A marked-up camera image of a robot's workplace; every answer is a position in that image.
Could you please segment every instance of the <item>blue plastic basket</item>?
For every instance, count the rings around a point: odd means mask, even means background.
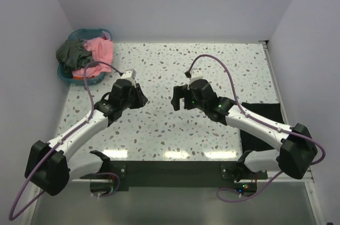
[[[108,30],[102,29],[102,28],[79,29],[79,30],[71,33],[70,36],[68,37],[68,40],[79,40],[79,39],[90,40],[90,39],[94,39],[94,38],[101,36],[101,33],[103,31],[107,32],[110,35],[110,38],[112,40],[111,33]],[[83,80],[76,80],[76,79],[73,79],[73,78],[69,78],[64,73],[64,65],[62,63],[59,64],[57,73],[58,73],[59,78],[61,78],[61,80],[65,81],[65,82],[72,83],[72,84],[78,84],[78,85],[84,85],[85,84]],[[98,75],[96,77],[87,79],[87,83],[88,83],[88,85],[98,84],[104,79],[104,77],[105,77],[105,72],[102,72],[102,73],[100,73],[100,75]]]

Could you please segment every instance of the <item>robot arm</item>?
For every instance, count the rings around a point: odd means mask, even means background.
[[[180,99],[184,98],[184,109],[197,108],[203,111],[210,120],[244,130],[274,148],[274,150],[263,152],[244,152],[237,162],[239,172],[281,169],[292,178],[303,177],[316,156],[317,149],[313,143],[281,130],[310,137],[305,126],[297,124],[291,127],[277,123],[241,107],[245,111],[244,114],[234,100],[218,97],[209,82],[203,79],[199,70],[193,69],[186,74],[190,78],[189,84],[174,87],[171,101],[174,110],[180,109]],[[250,119],[249,115],[277,130]]]
[[[37,141],[33,144],[25,177],[28,177],[42,157],[51,150],[51,146],[57,143],[60,143],[60,145],[31,178],[31,182],[50,195],[58,194],[66,186],[70,178],[76,179],[100,171],[102,166],[105,165],[105,161],[109,162],[109,160],[106,160],[108,158],[99,152],[91,152],[97,155],[99,159],[84,160],[81,163],[74,163],[70,159],[89,139],[119,119],[124,110],[138,109],[145,106],[148,100],[141,91],[139,84],[136,83],[135,75],[136,72],[133,69],[125,71],[120,79],[113,84],[112,91],[106,93],[94,105],[91,119],[88,118],[92,111],[62,135],[47,143]],[[84,123],[84,121],[87,121],[87,123],[83,127],[74,132],[65,141],[62,141],[64,135]]]

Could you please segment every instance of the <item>speckled tabletop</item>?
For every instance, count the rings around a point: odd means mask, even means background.
[[[238,129],[212,122],[196,109],[175,112],[170,104],[173,86],[189,82],[184,72],[203,53],[215,55],[227,65],[241,102],[277,102],[261,44],[115,44],[113,65],[120,71],[136,70],[136,80],[149,103],[142,109],[124,111],[72,160],[92,156],[89,152],[93,149],[117,160],[237,160],[242,153]],[[228,77],[217,62],[205,57],[195,68],[219,96],[233,97]],[[90,87],[95,102],[111,90],[118,77],[109,73]],[[63,133],[89,110],[84,87],[71,85],[57,133]]]

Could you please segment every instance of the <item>pink cloth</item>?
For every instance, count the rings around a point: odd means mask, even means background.
[[[113,60],[113,42],[110,40],[104,40],[103,38],[95,38],[88,40],[84,47],[88,51],[92,51],[92,57],[95,61],[103,61],[108,64],[112,64]],[[111,68],[104,64],[97,64],[95,67],[89,67],[86,70],[86,78],[98,76],[101,72],[111,72]],[[73,71],[73,76],[83,77],[84,68]]]

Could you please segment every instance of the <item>folded black fabric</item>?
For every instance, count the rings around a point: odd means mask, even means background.
[[[281,114],[281,105],[280,104],[248,104],[242,103],[242,106],[247,108],[249,111],[257,113],[267,119],[274,120],[275,122],[284,123],[282,114]],[[242,151],[245,152],[247,150],[252,151],[268,151],[270,149],[274,149],[269,144],[260,140],[259,138],[240,130],[241,143],[242,143]]]
[[[67,40],[56,51],[56,57],[59,63],[64,64],[64,72],[67,76],[72,77],[74,70],[84,68],[86,64],[93,61],[92,52],[84,48],[80,40]]]

